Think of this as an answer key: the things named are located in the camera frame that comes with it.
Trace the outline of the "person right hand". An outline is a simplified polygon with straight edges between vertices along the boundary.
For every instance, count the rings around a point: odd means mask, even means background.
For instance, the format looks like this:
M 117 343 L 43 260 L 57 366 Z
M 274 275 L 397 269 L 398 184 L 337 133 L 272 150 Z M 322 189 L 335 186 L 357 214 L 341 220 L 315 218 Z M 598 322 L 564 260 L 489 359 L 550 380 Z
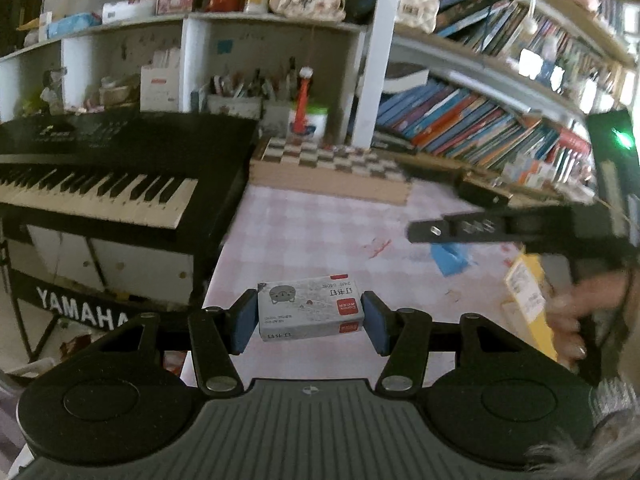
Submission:
M 546 304 L 546 323 L 552 330 L 552 344 L 560 364 L 571 370 L 588 354 L 579 335 L 580 321 L 597 312 L 619 313 L 627 330 L 638 318 L 638 272 L 618 270 L 587 278 Z

